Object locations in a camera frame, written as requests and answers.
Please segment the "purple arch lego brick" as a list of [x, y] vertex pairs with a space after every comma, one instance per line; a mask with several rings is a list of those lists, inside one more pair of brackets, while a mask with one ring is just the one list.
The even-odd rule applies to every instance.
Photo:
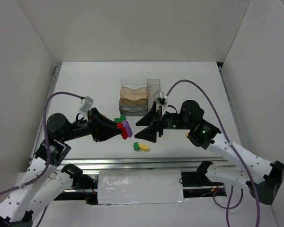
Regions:
[[123, 124], [123, 127], [125, 128], [127, 136], [129, 138], [132, 137], [133, 132], [132, 132], [132, 129], [131, 129], [131, 126], [130, 126], [129, 122], [127, 120], [125, 120], [125, 121], [122, 122], [122, 124]]

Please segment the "red arch lego brick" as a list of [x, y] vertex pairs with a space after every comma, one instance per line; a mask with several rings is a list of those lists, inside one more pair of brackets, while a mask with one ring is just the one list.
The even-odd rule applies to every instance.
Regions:
[[127, 131], [126, 131], [125, 127], [123, 126], [123, 124], [121, 122], [118, 122], [117, 127], [118, 127], [118, 129], [120, 129], [122, 131], [121, 132], [122, 139], [126, 140], [128, 138], [128, 134], [127, 134]]

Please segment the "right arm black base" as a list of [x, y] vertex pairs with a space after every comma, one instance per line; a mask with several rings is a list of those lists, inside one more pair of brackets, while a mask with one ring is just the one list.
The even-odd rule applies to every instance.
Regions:
[[213, 197], [214, 194], [226, 196], [223, 183], [211, 182], [197, 172], [181, 172], [179, 183], [183, 187], [184, 198]]

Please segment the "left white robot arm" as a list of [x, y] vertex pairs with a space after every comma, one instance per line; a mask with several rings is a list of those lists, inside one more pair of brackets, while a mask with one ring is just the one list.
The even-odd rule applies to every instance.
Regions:
[[67, 141], [90, 135], [95, 142], [102, 142], [122, 133], [116, 122], [96, 108], [91, 108], [85, 117], [73, 123], [62, 113], [52, 114], [46, 126], [50, 154], [43, 141], [16, 189], [0, 204], [0, 227], [31, 227], [38, 214], [64, 190], [95, 187], [92, 178], [74, 164], [65, 165], [44, 185], [69, 153], [71, 148]]

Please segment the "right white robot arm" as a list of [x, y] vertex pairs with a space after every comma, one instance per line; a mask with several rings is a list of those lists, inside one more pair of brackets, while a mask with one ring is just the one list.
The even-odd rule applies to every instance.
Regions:
[[203, 119], [203, 115], [203, 109], [194, 100], [184, 101], [179, 113], [163, 113], [153, 103], [150, 111], [135, 124], [144, 127], [135, 138], [155, 143], [164, 130], [189, 130], [187, 137], [194, 146], [213, 152], [236, 167], [228, 170], [212, 161], [203, 161], [196, 171], [200, 181], [231, 184], [249, 191], [260, 203], [272, 205], [284, 180], [284, 164], [265, 160], [227, 141], [222, 131]]

